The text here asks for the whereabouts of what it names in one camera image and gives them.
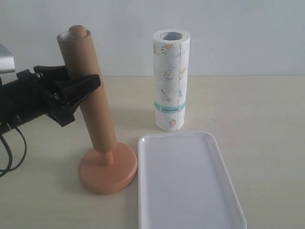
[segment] paper towel holder base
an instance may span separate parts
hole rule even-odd
[[[137,171],[137,157],[132,148],[117,143],[112,151],[113,163],[102,164],[101,153],[95,149],[88,151],[81,159],[79,177],[82,184],[92,193],[110,194],[126,187]]]

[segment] rectangular tray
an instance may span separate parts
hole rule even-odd
[[[246,229],[211,134],[145,135],[138,161],[140,229]]]

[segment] table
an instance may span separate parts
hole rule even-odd
[[[105,78],[119,141],[159,133],[153,78]],[[186,122],[219,144],[249,229],[305,228],[305,77],[189,77]],[[22,166],[0,179],[2,229],[136,229],[137,176],[122,191],[93,195],[77,168],[91,141],[78,110],[64,128],[46,116],[20,127],[28,143]],[[16,131],[4,135],[21,158]],[[0,166],[7,163],[0,146]]]

